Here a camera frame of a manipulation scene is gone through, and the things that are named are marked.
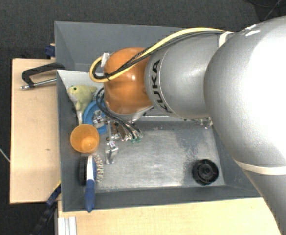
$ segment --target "orange cup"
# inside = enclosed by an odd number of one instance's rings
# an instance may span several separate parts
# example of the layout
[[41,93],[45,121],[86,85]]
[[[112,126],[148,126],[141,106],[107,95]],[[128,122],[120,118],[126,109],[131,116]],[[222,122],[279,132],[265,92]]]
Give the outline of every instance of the orange cup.
[[71,133],[70,143],[78,152],[93,153],[99,145],[98,131],[90,124],[78,125]]

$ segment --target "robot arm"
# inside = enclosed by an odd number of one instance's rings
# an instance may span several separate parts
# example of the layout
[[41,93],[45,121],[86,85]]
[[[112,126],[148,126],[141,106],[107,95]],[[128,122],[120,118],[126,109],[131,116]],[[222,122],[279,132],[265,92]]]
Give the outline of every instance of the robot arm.
[[[211,118],[286,235],[286,16],[237,33],[193,32],[149,53],[145,75],[136,67],[111,81],[126,60],[148,51],[125,60],[117,58],[123,51],[111,55],[104,69],[110,113],[132,122],[154,106],[175,118]],[[90,75],[95,81],[92,68]]]

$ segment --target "wooden table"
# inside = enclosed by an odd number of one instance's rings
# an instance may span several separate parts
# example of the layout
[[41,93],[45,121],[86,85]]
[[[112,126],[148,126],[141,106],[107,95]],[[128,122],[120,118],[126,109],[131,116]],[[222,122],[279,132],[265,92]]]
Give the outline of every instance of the wooden table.
[[[12,123],[10,203],[44,202],[60,180],[57,145],[56,86],[22,91],[24,70],[54,60],[14,59],[12,64]],[[33,77],[42,81],[55,72]],[[148,206],[92,213],[62,212],[75,216],[78,235],[279,235],[269,208],[262,198],[191,204]]]

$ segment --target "yellow cable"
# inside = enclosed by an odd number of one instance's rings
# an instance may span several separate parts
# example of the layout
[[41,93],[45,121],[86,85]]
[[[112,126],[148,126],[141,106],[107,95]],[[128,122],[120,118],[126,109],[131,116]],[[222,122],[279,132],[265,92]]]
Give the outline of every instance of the yellow cable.
[[[144,52],[143,54],[141,54],[140,56],[138,56],[137,58],[141,58],[143,56],[146,56],[147,54],[149,54],[150,52],[158,49],[159,47],[161,47],[162,45],[164,45],[165,43],[167,43],[168,41],[181,36],[181,35],[185,35],[185,34],[189,34],[189,33],[196,33],[196,32],[207,32],[207,31],[220,31],[220,32],[224,32],[224,30],[220,30],[220,29],[211,29],[211,28],[191,28],[191,29],[184,29],[181,31],[178,31],[176,33],[173,33],[172,35],[160,40],[158,43],[156,43],[155,45],[153,45],[152,47],[150,47],[146,52]],[[96,83],[105,83],[108,81],[111,81],[119,76],[121,76],[123,73],[127,72],[129,69],[131,69],[134,65],[127,67],[126,69],[124,69],[123,71],[109,77],[109,79],[107,78],[103,78],[103,79],[97,79],[93,76],[93,70],[95,68],[95,66],[102,60],[102,57],[97,58],[93,64],[91,65],[90,69],[89,69],[89,76],[90,78],[96,82]]]

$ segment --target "black floor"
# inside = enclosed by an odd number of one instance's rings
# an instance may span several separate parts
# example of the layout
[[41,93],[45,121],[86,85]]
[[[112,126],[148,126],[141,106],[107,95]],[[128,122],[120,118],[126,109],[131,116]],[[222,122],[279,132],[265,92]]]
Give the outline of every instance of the black floor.
[[[9,156],[10,59],[46,58],[45,46],[54,42],[54,20],[239,31],[286,15],[286,6],[278,8],[278,0],[253,1],[269,8],[243,0],[0,0],[0,146]],[[0,235],[26,235],[44,204],[9,205],[9,173],[10,165],[0,154]],[[53,224],[42,234],[53,234]]]

